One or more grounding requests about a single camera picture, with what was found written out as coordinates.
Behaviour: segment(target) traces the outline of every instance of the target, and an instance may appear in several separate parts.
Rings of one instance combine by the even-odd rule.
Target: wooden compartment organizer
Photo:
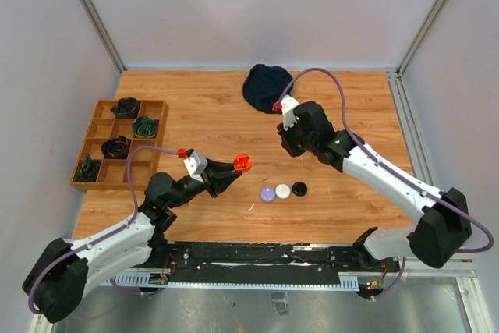
[[[99,101],[95,106],[94,115],[90,120],[87,134],[80,150],[78,161],[73,170],[71,185],[81,190],[128,190],[128,179],[126,178],[126,162],[133,150],[141,146],[161,147],[165,134],[166,115],[168,106],[164,101],[141,101],[140,116],[149,116],[159,121],[158,131],[155,138],[144,139],[133,137],[132,122],[134,119],[116,119],[111,112],[111,107],[118,103],[116,101]],[[107,140],[124,136],[131,140],[127,159],[106,159],[101,151],[101,146]],[[76,173],[83,160],[90,155],[92,160],[99,161],[101,167],[95,182],[76,181]],[[138,152],[132,161],[131,176],[133,187],[136,190],[144,190],[149,178],[157,171],[159,152],[143,150]]]

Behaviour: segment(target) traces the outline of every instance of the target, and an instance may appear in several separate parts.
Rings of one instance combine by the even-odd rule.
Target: dark cloth
[[[256,64],[242,85],[242,95],[258,111],[275,113],[272,106],[292,78],[291,74],[280,66]]]

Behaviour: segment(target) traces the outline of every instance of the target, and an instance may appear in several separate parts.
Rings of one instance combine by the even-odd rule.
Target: white wall
[[[27,331],[21,285],[45,246],[72,235],[69,178],[114,68],[78,0],[0,0],[0,331]]]
[[[438,181],[499,238],[499,0],[450,0],[405,78]],[[476,268],[499,328],[499,245]]]
[[[129,68],[393,67],[434,0],[93,0]]]

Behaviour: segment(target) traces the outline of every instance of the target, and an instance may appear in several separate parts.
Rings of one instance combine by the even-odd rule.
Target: wooden table
[[[408,225],[409,219],[363,182],[322,165],[312,154],[290,158],[281,147],[279,115],[258,112],[242,97],[247,72],[124,72],[117,98],[168,102],[163,147],[202,151],[216,161],[248,154],[253,168],[219,198],[201,193],[175,209],[177,220],[166,238],[183,241],[350,243],[372,226]],[[382,72],[338,72],[345,88],[352,130],[381,155],[410,172],[391,92]],[[336,129],[342,129],[337,88],[323,73],[298,81],[293,96],[320,103]],[[162,154],[160,171],[178,179],[181,159]],[[260,190],[304,181],[309,192],[266,204]],[[137,192],[142,201],[142,192]],[[75,238],[115,224],[133,210],[129,191],[88,191]]]

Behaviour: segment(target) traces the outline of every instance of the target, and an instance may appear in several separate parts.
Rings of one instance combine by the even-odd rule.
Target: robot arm
[[[212,161],[192,150],[187,151],[187,156],[184,164],[189,175],[179,181],[165,172],[150,178],[145,201],[133,221],[132,214],[93,236],[76,241],[59,238],[47,246],[23,283],[28,295],[40,274],[55,260],[84,248],[55,265],[34,291],[34,303],[48,321],[55,323],[67,317],[83,297],[120,271],[154,263],[162,256],[161,246],[166,243],[163,233],[176,219],[170,208],[188,203],[204,190],[217,197],[251,168],[245,155],[236,157],[234,163]]]
[[[456,213],[442,207],[427,194],[442,198],[468,213],[466,199],[452,188],[440,191],[397,168],[380,156],[359,136],[357,140],[376,160],[345,131],[335,131],[322,107],[309,101],[299,104],[290,96],[281,101],[283,122],[278,125],[282,146],[292,156],[312,152],[318,160],[339,172],[356,177],[373,187],[401,208],[416,225],[407,228],[371,228],[354,243],[359,262],[369,267],[373,260],[387,257],[416,256],[423,263],[439,268],[471,236],[471,225]],[[401,181],[390,170],[417,185],[420,193]]]

